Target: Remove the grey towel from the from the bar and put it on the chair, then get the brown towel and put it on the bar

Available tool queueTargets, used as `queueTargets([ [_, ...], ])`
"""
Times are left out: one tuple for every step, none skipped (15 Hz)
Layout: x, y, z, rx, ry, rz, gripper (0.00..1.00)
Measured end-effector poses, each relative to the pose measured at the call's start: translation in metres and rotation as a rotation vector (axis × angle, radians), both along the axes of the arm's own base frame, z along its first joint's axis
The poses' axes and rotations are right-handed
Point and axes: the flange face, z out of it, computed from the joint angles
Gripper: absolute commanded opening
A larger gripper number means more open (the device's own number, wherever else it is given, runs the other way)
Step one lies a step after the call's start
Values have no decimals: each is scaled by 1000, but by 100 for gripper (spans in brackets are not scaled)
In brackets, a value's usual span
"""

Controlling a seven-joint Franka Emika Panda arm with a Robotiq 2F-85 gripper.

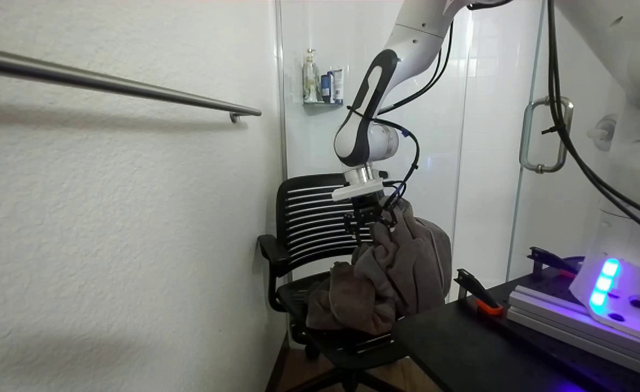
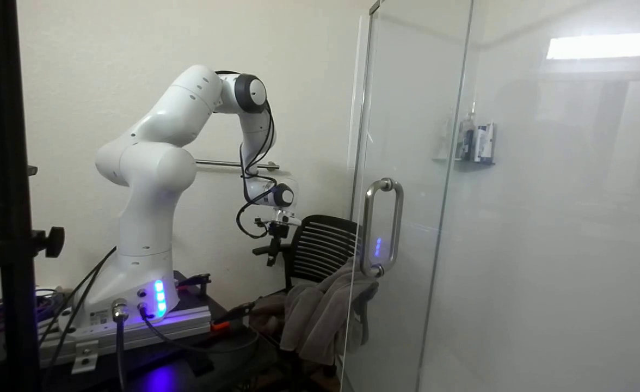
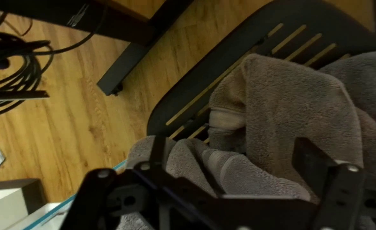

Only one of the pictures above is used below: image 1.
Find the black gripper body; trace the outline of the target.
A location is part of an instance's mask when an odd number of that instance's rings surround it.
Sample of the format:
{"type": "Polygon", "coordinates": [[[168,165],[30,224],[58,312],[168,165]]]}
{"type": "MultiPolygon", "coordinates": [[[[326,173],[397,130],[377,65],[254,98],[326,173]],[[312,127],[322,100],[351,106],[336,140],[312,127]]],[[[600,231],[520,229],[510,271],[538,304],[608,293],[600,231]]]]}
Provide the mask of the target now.
{"type": "Polygon", "coordinates": [[[384,219],[384,199],[360,195],[351,201],[351,212],[345,215],[345,224],[349,231],[370,229],[373,224],[384,219]]]}

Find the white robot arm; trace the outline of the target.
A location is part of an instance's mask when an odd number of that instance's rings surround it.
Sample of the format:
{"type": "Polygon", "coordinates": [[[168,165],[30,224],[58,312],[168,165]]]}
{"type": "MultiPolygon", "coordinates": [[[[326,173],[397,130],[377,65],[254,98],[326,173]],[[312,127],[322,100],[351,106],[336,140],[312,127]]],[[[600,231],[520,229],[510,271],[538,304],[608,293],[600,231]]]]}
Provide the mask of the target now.
{"type": "MultiPolygon", "coordinates": [[[[333,193],[338,201],[384,190],[373,165],[398,149],[397,128],[379,117],[385,96],[433,64],[459,11],[496,8],[506,3],[404,0],[385,48],[369,65],[336,132],[333,149],[347,165],[347,186],[333,193]]],[[[549,0],[549,14],[566,16],[617,83],[640,104],[640,0],[549,0]]],[[[402,290],[414,284],[419,266],[437,261],[436,231],[400,212],[394,222],[375,226],[373,236],[377,241],[360,260],[384,268],[392,304],[400,313],[411,313],[416,306],[402,290]]],[[[591,317],[640,335],[640,306],[621,300],[619,290],[640,290],[640,266],[635,257],[617,248],[586,261],[572,280],[572,293],[591,317]]]]}

